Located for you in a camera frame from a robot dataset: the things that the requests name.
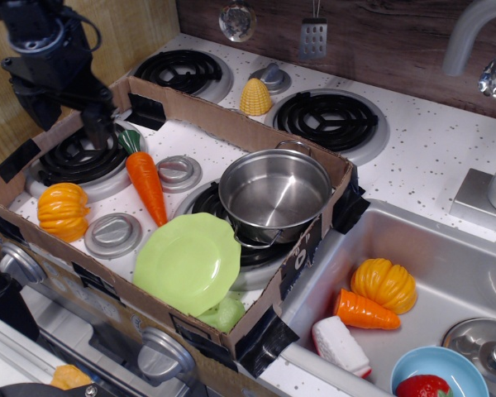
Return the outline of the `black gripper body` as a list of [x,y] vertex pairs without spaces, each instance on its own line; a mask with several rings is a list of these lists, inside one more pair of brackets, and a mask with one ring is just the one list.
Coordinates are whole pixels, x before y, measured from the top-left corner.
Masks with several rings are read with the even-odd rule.
[[13,92],[35,124],[50,130],[61,115],[61,108],[81,112],[88,105],[112,110],[112,92],[92,71],[93,57],[83,47],[54,45],[1,61],[10,75]]

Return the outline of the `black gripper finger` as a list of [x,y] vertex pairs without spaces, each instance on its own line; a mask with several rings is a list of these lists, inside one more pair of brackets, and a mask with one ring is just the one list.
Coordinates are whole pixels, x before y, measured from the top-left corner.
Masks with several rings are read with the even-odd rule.
[[93,147],[97,150],[104,149],[114,133],[112,110],[103,105],[88,105],[81,112],[81,120]]

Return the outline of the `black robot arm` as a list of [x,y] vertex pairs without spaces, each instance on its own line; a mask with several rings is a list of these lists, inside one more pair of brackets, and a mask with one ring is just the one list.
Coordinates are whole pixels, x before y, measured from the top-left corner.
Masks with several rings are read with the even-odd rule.
[[63,108],[80,113],[96,149],[115,131],[112,92],[92,71],[93,52],[84,32],[88,18],[61,1],[0,1],[0,21],[16,56],[1,66],[10,75],[18,102],[36,125],[50,130]]

